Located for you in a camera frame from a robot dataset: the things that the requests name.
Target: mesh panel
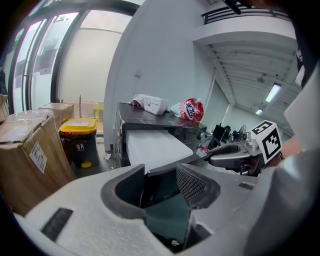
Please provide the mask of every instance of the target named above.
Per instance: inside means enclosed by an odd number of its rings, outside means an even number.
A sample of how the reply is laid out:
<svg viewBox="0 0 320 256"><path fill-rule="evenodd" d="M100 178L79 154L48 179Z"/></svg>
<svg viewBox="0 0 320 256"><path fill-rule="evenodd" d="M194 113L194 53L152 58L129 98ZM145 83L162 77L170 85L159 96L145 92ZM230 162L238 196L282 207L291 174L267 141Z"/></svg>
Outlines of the mesh panel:
<svg viewBox="0 0 320 256"><path fill-rule="evenodd" d="M190 175L180 167L176 169L176 182L188 205L191 199L201 195L206 190L206 185L203 181Z"/></svg>

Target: floor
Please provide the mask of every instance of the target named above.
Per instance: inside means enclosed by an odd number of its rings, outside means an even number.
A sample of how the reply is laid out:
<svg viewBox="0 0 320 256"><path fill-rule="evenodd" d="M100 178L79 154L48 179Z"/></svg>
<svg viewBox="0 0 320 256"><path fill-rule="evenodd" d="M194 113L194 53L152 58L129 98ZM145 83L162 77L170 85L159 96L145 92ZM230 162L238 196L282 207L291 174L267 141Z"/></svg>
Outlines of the floor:
<svg viewBox="0 0 320 256"><path fill-rule="evenodd" d="M103 142L98 142L96 144L98 157L99 157L99 165L86 168L86 169L78 169L74 165L74 163L71 163L71 168L77 178L82 178L90 175L95 175L103 172L109 171L112 167L116 167L116 159L110 158L108 160L105 160L107 153L105 152L105 145Z"/></svg>

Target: printer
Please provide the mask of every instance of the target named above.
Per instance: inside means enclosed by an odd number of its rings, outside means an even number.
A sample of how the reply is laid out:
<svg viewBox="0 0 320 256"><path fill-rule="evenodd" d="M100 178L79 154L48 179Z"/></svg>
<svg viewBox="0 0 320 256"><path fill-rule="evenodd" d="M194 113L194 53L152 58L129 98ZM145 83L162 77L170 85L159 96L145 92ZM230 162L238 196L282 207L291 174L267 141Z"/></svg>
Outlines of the printer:
<svg viewBox="0 0 320 256"><path fill-rule="evenodd" d="M183 163L189 163L199 158L196 151L201 142L200 135L206 129L207 127L201 123L178 118L169 112L155 115L128 103L118 103L113 129L113 153L116 166L120 168L133 164L130 163L127 151L127 136L130 131L167 131L189 148L190 152L194 152L189 154L190 160L183 161Z"/></svg>

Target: glass door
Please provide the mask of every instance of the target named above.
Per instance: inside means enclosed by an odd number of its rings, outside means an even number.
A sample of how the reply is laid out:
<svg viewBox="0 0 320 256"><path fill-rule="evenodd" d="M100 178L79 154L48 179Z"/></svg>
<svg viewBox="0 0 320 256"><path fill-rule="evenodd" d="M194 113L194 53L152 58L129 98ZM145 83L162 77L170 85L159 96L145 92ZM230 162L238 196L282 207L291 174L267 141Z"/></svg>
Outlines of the glass door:
<svg viewBox="0 0 320 256"><path fill-rule="evenodd" d="M31 78L31 109L51 102L51 80L61 42L78 12L55 16L37 51Z"/></svg>
<svg viewBox="0 0 320 256"><path fill-rule="evenodd" d="M25 84L27 76L27 65L30 57L30 52L32 50L32 47L34 46L34 41L42 24L43 21L38 21L37 23L34 23L29 27L19 49L14 68L12 87L13 109L15 113L26 110Z"/></svg>

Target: cardboard box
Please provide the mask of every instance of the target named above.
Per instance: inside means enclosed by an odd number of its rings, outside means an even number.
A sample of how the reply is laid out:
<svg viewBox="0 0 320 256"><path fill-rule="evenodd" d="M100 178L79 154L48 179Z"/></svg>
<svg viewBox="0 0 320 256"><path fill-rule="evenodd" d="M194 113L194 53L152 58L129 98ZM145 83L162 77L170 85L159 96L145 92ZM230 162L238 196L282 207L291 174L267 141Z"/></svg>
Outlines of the cardboard box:
<svg viewBox="0 0 320 256"><path fill-rule="evenodd" d="M52 110L54 114L54 124L57 130L69 119L75 118L75 107L73 104L48 103L39 107L39 110Z"/></svg>
<svg viewBox="0 0 320 256"><path fill-rule="evenodd" d="M0 94L0 122L9 116L8 107L6 101L8 99L7 95Z"/></svg>
<svg viewBox="0 0 320 256"><path fill-rule="evenodd" d="M14 212L24 216L74 179L51 110L12 114L0 124L0 190Z"/></svg>

